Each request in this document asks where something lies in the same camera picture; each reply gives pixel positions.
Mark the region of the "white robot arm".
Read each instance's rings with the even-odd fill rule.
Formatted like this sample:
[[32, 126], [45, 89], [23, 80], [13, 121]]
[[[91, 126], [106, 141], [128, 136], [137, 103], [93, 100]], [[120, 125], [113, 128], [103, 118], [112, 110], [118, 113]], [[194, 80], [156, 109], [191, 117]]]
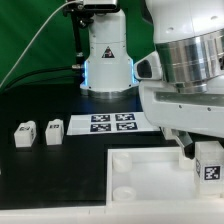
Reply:
[[102, 96], [136, 87], [150, 124], [174, 131], [193, 157], [192, 133], [224, 137], [224, 0], [140, 4], [154, 28], [154, 51], [134, 62], [118, 0], [83, 0], [92, 24], [81, 88]]

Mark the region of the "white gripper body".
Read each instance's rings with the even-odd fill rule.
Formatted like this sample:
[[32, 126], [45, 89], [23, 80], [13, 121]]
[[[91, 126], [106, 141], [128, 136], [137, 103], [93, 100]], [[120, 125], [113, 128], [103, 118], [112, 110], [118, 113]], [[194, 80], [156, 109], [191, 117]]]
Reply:
[[156, 51], [134, 64], [139, 97], [154, 126], [224, 138], [224, 75], [207, 82], [205, 93], [180, 94], [162, 80]]

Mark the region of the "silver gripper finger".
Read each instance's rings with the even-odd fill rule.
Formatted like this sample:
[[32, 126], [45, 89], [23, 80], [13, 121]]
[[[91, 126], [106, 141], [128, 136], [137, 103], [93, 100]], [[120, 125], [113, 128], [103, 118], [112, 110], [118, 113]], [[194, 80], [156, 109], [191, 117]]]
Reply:
[[173, 130], [172, 134], [175, 137], [177, 144], [181, 147], [183, 155], [193, 160], [195, 158], [195, 143], [186, 131]]

